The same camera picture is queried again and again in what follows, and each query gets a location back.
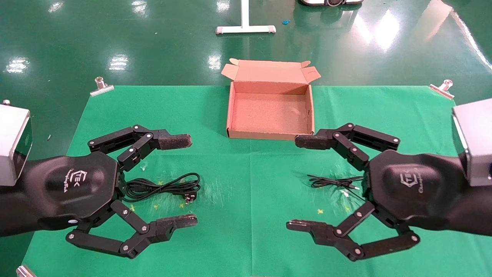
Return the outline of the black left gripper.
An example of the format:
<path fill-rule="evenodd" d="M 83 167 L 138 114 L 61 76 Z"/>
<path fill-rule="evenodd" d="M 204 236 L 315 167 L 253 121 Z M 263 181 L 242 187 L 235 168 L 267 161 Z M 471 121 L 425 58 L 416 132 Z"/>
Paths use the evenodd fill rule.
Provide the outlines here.
<path fill-rule="evenodd" d="M 120 172 L 132 170 L 153 150 L 191 147 L 189 134 L 171 135 L 166 129 L 141 125 L 88 141 L 86 156 L 58 156 L 27 161 L 20 178 L 0 193 L 0 234 L 40 230 L 58 231 L 72 226 L 66 241 L 81 249 L 133 259 L 149 245 L 169 241 L 177 229 L 198 224 L 195 214 L 166 217 L 146 223 L 120 200 Z M 125 149 L 116 160 L 107 156 Z M 124 242 L 90 234 L 117 215 L 135 233 Z"/>

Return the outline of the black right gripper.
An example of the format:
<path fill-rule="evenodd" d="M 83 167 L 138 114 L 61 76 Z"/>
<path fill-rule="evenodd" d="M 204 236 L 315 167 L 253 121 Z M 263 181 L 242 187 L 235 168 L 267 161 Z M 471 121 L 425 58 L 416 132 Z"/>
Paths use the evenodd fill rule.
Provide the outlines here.
<path fill-rule="evenodd" d="M 339 225 L 290 220 L 286 228 L 307 232 L 315 244 L 336 248 L 351 261 L 408 250 L 420 242 L 409 226 L 491 235 L 491 187 L 469 185 L 457 157 L 396 152 L 400 140 L 371 128 L 348 123 L 321 128 L 314 135 L 297 135 L 301 149 L 334 149 L 358 171 L 367 168 L 367 199 Z M 369 156 L 357 144 L 380 151 Z M 397 236 L 357 244 L 350 233 L 370 215 Z"/>

